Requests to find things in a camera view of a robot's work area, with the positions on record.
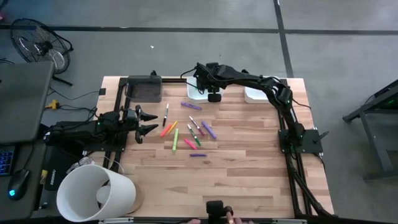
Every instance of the concrete floor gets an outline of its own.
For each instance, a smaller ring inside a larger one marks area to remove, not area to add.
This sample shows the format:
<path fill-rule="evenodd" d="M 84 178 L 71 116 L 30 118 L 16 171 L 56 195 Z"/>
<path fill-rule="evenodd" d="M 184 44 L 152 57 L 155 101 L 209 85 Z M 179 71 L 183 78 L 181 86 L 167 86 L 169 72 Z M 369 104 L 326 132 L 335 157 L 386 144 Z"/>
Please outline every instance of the concrete floor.
<path fill-rule="evenodd" d="M 398 2 L 389 0 L 279 0 L 286 29 L 398 30 Z M 13 0 L 4 9 L 46 24 L 120 27 L 216 27 L 277 29 L 272 0 Z M 279 34 L 58 32 L 75 51 L 60 77 L 69 97 L 97 90 L 105 75 L 176 76 L 199 62 L 218 61 L 251 73 L 286 77 Z M 287 35 L 294 77 L 305 79 L 313 118 L 323 140 L 326 176 L 335 213 L 341 217 L 398 222 L 398 180 L 364 183 L 380 169 L 362 124 L 341 117 L 398 76 L 398 36 Z M 0 30 L 0 58 L 23 59 L 7 30 Z M 75 101 L 93 107 L 98 96 Z M 86 112 L 46 111 L 43 123 L 82 120 Z"/>

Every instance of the wooden table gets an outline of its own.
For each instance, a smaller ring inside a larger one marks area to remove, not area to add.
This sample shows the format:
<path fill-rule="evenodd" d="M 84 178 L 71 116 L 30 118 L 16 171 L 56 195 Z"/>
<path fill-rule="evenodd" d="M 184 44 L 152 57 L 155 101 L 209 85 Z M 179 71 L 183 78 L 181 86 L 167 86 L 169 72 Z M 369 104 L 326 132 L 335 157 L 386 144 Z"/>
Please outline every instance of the wooden table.
<path fill-rule="evenodd" d="M 113 110 L 119 78 L 104 77 L 102 88 L 106 88 L 106 95 L 99 97 L 98 114 Z M 290 78 L 288 84 L 294 98 L 308 105 L 304 80 Z M 243 90 L 242 86 L 231 85 L 221 103 L 201 104 L 203 109 L 198 111 L 180 105 L 181 101 L 188 101 L 186 85 L 166 83 L 162 102 L 140 103 L 146 113 L 159 117 L 146 123 L 156 123 L 159 127 L 144 138 L 143 144 L 137 144 L 131 132 L 122 155 L 125 175 L 145 193 L 142 207 L 130 216 L 207 217 L 206 202 L 222 200 L 224 205 L 232 206 L 237 217 L 294 217 L 285 158 L 277 138 L 277 111 L 270 104 L 245 103 Z M 166 125 L 178 121 L 180 131 L 175 154 L 172 154 L 174 132 L 163 138 L 159 136 L 167 103 L 170 109 Z M 296 104 L 294 109 L 305 128 L 313 128 L 310 109 Z M 217 140 L 206 130 L 202 136 L 188 116 L 198 124 L 206 121 L 217 134 Z M 200 139 L 200 150 L 193 151 L 184 142 L 185 138 L 194 142 L 187 124 L 191 124 Z M 193 152 L 206 153 L 208 157 L 189 157 Z M 302 159 L 309 189 L 333 213 L 321 162 L 311 154 L 303 154 Z M 304 211 L 301 190 L 297 192 Z"/>

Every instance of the keyboard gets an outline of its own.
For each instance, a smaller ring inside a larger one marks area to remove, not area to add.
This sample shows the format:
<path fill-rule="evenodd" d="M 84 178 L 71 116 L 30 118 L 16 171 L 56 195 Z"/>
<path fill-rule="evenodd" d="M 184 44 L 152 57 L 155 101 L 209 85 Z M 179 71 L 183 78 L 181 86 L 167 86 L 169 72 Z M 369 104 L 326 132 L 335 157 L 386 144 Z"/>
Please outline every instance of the keyboard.
<path fill-rule="evenodd" d="M 11 175 L 15 146 L 0 146 L 0 177 Z"/>

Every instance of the green marker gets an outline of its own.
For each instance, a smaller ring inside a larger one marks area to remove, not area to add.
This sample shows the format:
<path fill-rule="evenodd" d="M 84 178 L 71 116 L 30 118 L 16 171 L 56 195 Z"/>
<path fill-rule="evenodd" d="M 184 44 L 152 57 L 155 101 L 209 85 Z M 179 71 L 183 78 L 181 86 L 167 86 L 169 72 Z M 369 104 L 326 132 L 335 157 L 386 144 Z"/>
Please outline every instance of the green marker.
<path fill-rule="evenodd" d="M 173 153 L 175 153 L 175 151 L 177 150 L 177 141 L 178 141 L 178 128 L 176 128 L 174 132 Z"/>
<path fill-rule="evenodd" d="M 198 143 L 198 146 L 201 146 L 201 145 L 200 145 L 200 141 L 199 141 L 198 137 L 195 135 L 195 133 L 193 132 L 191 126 L 189 126 L 189 124 L 187 124 L 187 125 L 188 125 L 188 129 L 189 129 L 189 131 L 191 132 L 193 138 L 194 138 L 195 141 Z"/>

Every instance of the computer mouse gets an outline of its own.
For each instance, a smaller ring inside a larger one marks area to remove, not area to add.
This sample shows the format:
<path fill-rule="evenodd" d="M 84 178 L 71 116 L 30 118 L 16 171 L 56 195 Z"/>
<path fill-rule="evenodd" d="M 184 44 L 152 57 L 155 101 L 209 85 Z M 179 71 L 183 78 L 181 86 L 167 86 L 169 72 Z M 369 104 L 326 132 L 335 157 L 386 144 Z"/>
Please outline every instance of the computer mouse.
<path fill-rule="evenodd" d="M 8 197 L 11 200 L 19 200 L 25 195 L 29 174 L 29 170 L 21 169 L 12 175 L 11 180 L 8 183 L 7 192 Z"/>

